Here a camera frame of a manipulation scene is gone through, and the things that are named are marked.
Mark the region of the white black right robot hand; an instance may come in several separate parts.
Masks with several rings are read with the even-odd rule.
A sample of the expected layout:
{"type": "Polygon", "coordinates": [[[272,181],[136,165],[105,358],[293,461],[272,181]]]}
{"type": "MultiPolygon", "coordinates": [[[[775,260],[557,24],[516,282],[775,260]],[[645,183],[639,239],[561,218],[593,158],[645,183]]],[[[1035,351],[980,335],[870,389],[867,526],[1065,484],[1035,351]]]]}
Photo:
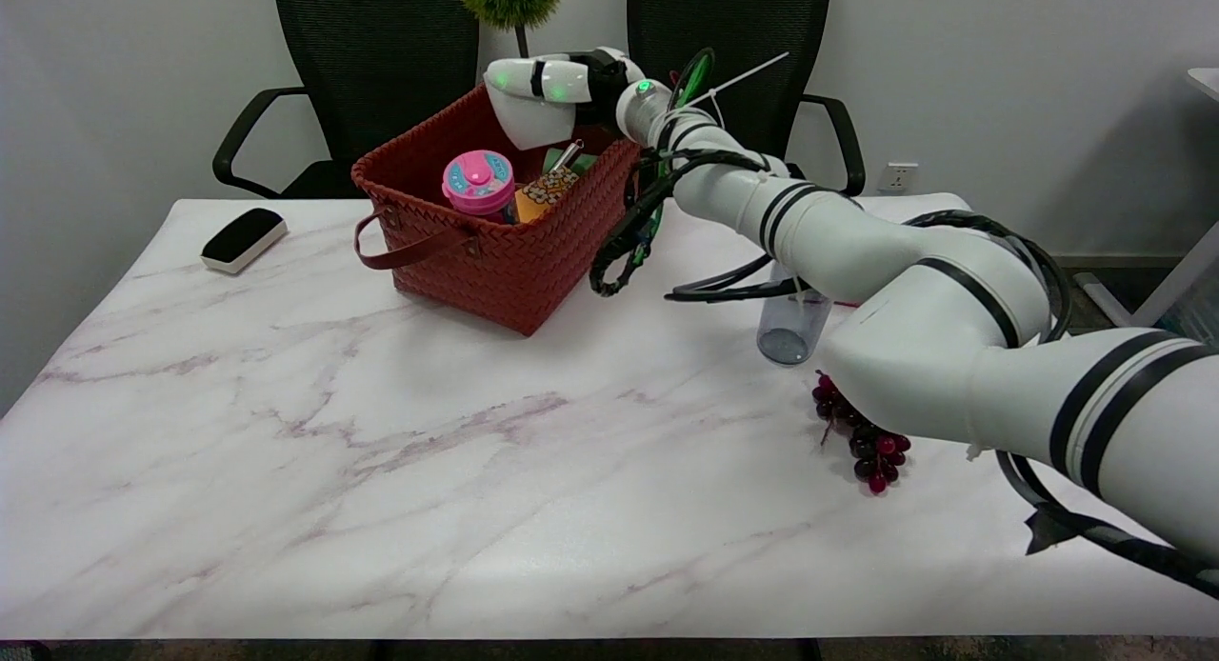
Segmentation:
{"type": "Polygon", "coordinates": [[[578,126],[616,128],[616,107],[645,76],[622,50],[596,48],[496,59],[484,84],[501,128],[521,149],[558,143],[578,126]]]}

